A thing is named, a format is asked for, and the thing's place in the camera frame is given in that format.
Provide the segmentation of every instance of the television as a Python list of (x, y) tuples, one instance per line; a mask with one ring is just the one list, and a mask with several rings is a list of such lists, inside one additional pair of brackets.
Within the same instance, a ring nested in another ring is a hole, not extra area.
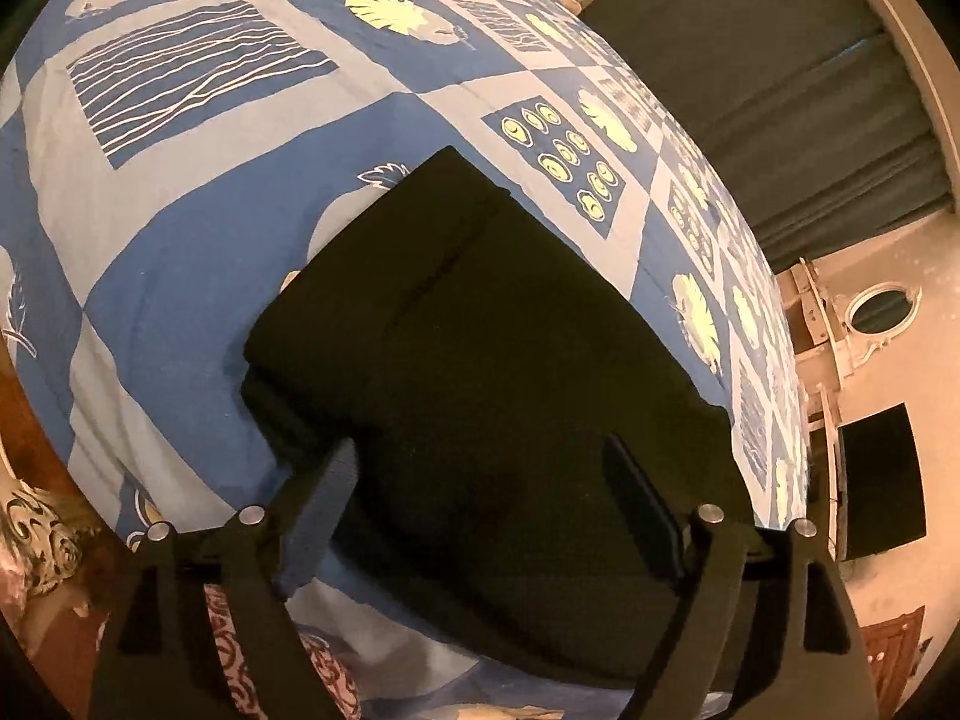
[(846, 560), (926, 536), (923, 479), (906, 404), (839, 428), (846, 475)]

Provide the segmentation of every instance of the curtain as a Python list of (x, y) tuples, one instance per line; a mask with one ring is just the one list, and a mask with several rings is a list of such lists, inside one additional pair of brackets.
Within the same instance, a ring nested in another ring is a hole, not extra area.
[(597, 0), (583, 19), (702, 148), (774, 271), (952, 205), (866, 0)]

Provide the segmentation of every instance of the black pants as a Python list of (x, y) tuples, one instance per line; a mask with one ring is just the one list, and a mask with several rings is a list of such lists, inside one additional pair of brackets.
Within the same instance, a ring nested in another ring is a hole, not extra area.
[(357, 439), (344, 555), (528, 673), (627, 688), (677, 608), (604, 481), (603, 436), (620, 435), (658, 487), (752, 522), (726, 412), (453, 148), (306, 266), (246, 357), (244, 397), (282, 460)]

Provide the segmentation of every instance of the metal screw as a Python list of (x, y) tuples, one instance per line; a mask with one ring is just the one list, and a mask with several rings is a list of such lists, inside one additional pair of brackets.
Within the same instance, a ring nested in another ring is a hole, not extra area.
[(147, 528), (147, 538), (150, 541), (163, 541), (167, 536), (170, 536), (169, 522), (155, 522)]
[(707, 522), (710, 525), (719, 525), (723, 522), (723, 509), (717, 506), (717, 504), (700, 504), (700, 507), (697, 509), (697, 514), (703, 522)]
[(813, 538), (817, 535), (817, 526), (814, 525), (808, 519), (798, 519), (793, 523), (793, 527), (796, 528), (797, 533), (799, 533), (804, 538)]
[(259, 525), (266, 515), (262, 506), (248, 506), (240, 512), (240, 521), (244, 525)]

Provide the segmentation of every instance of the wooden cabinet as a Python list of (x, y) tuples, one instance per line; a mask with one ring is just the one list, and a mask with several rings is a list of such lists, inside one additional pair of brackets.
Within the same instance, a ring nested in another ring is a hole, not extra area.
[(896, 712), (920, 644), (922, 627), (923, 607), (920, 607), (913, 613), (861, 629), (877, 689), (880, 720), (890, 720)]

